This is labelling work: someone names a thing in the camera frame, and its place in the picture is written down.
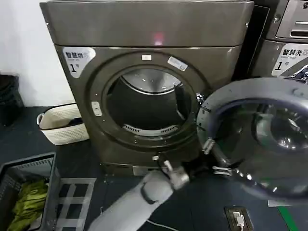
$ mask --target laundry basket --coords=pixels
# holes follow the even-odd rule
[[[33,180],[49,183],[42,219],[35,231],[55,230],[60,175],[56,168],[56,153],[47,153],[8,162],[0,168],[0,231],[7,230],[15,217],[13,208],[22,184]]]
[[[53,107],[38,115],[37,125],[54,145],[63,145],[89,138],[75,103]]]

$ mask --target black bin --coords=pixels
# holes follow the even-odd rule
[[[59,202],[60,175],[56,167],[56,153],[32,156],[4,163],[0,167],[0,231],[6,231],[12,220],[12,212],[23,183],[45,179],[49,182],[42,220],[32,231],[53,231]]]
[[[0,75],[0,124],[4,126],[12,124],[24,107],[18,87],[17,77]]]

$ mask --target washing machine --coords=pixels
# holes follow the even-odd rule
[[[254,3],[40,4],[91,141],[108,173],[143,175],[202,149],[196,115],[231,80]]]
[[[254,2],[234,79],[272,76],[307,83],[308,1]]]

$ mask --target green tape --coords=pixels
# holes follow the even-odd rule
[[[286,207],[278,207],[278,210],[286,225],[288,226],[289,231],[298,231],[298,228],[296,227],[295,222],[289,213],[289,210]]]

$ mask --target green clothing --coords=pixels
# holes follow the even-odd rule
[[[7,231],[24,231],[39,218],[44,210],[47,191],[44,180],[24,183],[13,209],[15,218]]]

